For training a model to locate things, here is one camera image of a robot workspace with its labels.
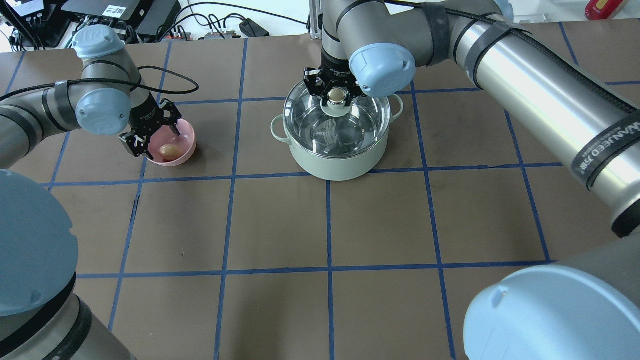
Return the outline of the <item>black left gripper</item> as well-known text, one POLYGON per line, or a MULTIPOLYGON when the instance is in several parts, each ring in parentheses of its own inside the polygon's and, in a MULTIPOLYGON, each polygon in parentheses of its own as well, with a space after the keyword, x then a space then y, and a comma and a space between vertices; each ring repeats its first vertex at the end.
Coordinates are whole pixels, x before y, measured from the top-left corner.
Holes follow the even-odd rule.
POLYGON ((180 136, 178 121, 182 114, 178 107, 169 99, 162 99, 160 103, 149 93, 146 99, 131 109, 129 126, 131 131, 119 135, 119 140, 126 150, 135 158, 146 157, 153 159, 149 151, 150 137, 156 134, 162 126, 167 126, 176 136, 180 136))

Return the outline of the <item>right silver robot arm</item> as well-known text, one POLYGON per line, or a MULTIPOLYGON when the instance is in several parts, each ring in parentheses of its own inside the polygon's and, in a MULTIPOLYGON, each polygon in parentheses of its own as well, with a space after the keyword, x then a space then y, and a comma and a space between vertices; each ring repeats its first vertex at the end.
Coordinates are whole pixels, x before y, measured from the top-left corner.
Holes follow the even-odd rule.
POLYGON ((390 96, 417 68, 453 60, 612 211, 618 240, 507 276, 471 301, 471 360, 639 358, 639 109, 513 22, 507 0, 311 0, 322 66, 304 76, 327 98, 390 96))

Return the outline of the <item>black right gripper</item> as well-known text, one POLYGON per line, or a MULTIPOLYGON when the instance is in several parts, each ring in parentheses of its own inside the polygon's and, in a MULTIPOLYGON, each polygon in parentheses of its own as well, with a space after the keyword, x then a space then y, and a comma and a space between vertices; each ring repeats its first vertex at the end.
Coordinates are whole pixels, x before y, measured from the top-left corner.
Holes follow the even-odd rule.
POLYGON ((350 107, 357 98, 367 96, 352 74, 349 61, 330 55, 324 48, 320 67, 305 68, 302 81, 308 93, 318 98, 323 107, 329 106, 329 92, 334 88, 345 89, 345 107, 350 107))

